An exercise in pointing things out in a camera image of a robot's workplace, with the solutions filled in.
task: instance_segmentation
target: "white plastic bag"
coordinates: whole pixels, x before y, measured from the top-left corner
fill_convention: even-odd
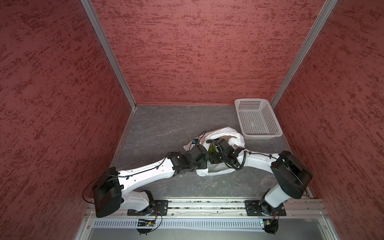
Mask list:
[[[210,144],[206,143],[206,141],[211,139],[216,139],[218,137],[223,137],[224,139],[226,139],[228,141],[228,144],[231,145],[232,147],[245,146],[243,135],[241,135],[231,127],[224,127],[212,132],[205,133],[200,139],[200,144],[202,144],[205,147],[205,149],[208,150]],[[190,141],[187,145],[184,146],[184,149],[186,151],[189,150],[191,143],[192,141]],[[197,169],[196,173],[201,177],[205,177],[205,176],[216,176],[216,175],[226,174],[233,171],[235,171],[235,169],[228,168],[223,162],[219,164],[210,164],[210,162],[208,161],[207,168]]]

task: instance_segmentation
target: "black motor housing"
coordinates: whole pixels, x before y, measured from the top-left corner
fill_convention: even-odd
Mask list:
[[[172,152],[168,155],[173,165],[175,173],[173,176],[183,174],[187,171],[193,171],[195,169],[206,169],[207,160],[205,157],[208,155],[208,151],[201,144],[196,144],[190,151],[184,154],[180,152]]]
[[[122,201],[121,190],[124,186],[120,185],[118,177],[115,177],[118,175],[116,168],[110,167],[103,174],[114,176],[102,175],[92,188],[96,217],[105,217],[114,213],[119,209]]]
[[[271,169],[281,189],[295,199],[302,197],[312,179],[311,171],[289,151],[282,151]]]

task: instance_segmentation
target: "red wire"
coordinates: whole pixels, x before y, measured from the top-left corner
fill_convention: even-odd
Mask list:
[[[275,219],[275,217],[276,217],[276,212],[275,212],[275,216],[272,218],[271,222]]]
[[[155,207],[155,208],[156,208],[156,217],[155,217],[155,223],[156,223],[156,219],[157,219],[157,215],[158,215],[159,211],[157,210],[157,207]]]

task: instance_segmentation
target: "aluminum frame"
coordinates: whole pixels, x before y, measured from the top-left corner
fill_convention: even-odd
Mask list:
[[[275,93],[275,96],[273,97],[271,101],[271,107],[275,108],[277,102],[283,95],[285,89],[287,88],[288,84],[293,78],[293,75],[299,68],[301,62],[303,61],[305,55],[311,48],[314,40],[316,39],[317,35],[319,34],[320,30],[324,26],[324,23],[328,19],[329,15],[331,14],[334,6],[336,5],[338,0],[326,0],[323,7],[321,8],[319,15],[317,16],[315,22],[313,23],[307,37],[305,38],[299,52],[296,55],[296,58],[294,59],[291,67],[289,68],[287,74],[285,75],[283,81],[280,84],[279,89]]]
[[[245,200],[260,200],[260,198],[251,197],[198,197],[198,198],[163,198],[159,200],[168,200],[167,216],[163,219],[179,219],[180,221],[192,221],[193,219],[210,220],[233,220],[249,221],[252,219],[272,218],[247,216],[245,211]],[[338,236],[329,219],[323,201],[321,199],[288,199],[284,204],[287,216],[280,218],[314,218],[318,219],[322,226],[322,232],[327,240],[338,240]],[[113,214],[102,219],[110,221],[118,219],[137,219],[142,216],[127,216],[126,211],[116,211]],[[94,205],[90,204],[76,240],[87,240],[96,219]]]
[[[96,32],[97,37],[99,38],[101,46],[103,47],[105,54],[107,55],[108,60],[112,65],[112,68],[116,74],[116,77],[120,82],[120,85],[125,93],[125,96],[129,101],[129,104],[131,105],[131,108],[136,109],[137,104],[135,102],[135,99],[133,98],[133,95],[131,93],[131,90],[129,89],[128,83],[125,80],[124,74],[121,71],[119,63],[115,57],[115,54],[113,53],[111,45],[109,44],[107,36],[105,35],[103,27],[101,26],[101,23],[99,21],[99,18],[97,17],[96,11],[92,5],[91,0],[80,0],[80,1],[85,9],[85,12],[88,15],[89,20],[91,21],[91,24],[93,26],[93,29]]]
[[[122,152],[122,148],[124,147],[125,141],[127,140],[129,129],[131,128],[136,110],[137,110],[137,108],[133,108],[131,111],[131,114],[129,115],[127,124],[125,125],[124,131],[121,135],[118,147],[116,148],[116,152],[115,152],[115,155],[113,156],[110,167],[115,167],[118,163],[118,160],[120,158],[120,154]]]
[[[99,218],[94,221],[92,228],[125,228],[125,229],[152,229],[152,227],[137,226],[137,218]],[[264,232],[262,219],[251,218],[164,218],[161,222],[157,221],[153,227],[159,229],[194,229],[194,230],[219,230],[219,231],[251,231]]]

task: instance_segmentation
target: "black mounting plate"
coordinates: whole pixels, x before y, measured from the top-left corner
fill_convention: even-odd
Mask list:
[[[259,202],[258,200],[245,200],[244,201],[244,204],[245,204],[245,210],[247,211],[247,216],[263,216],[265,217],[264,214],[262,214],[257,208],[256,206],[259,205]],[[287,216],[287,213],[285,212],[285,208],[284,208],[284,205],[281,203],[277,208],[275,208],[275,211],[276,211],[276,216]]]
[[[161,216],[166,216],[168,211],[168,200],[155,200],[157,210]],[[128,209],[128,216],[154,216],[155,212],[148,214],[147,212],[139,212],[133,209]]]

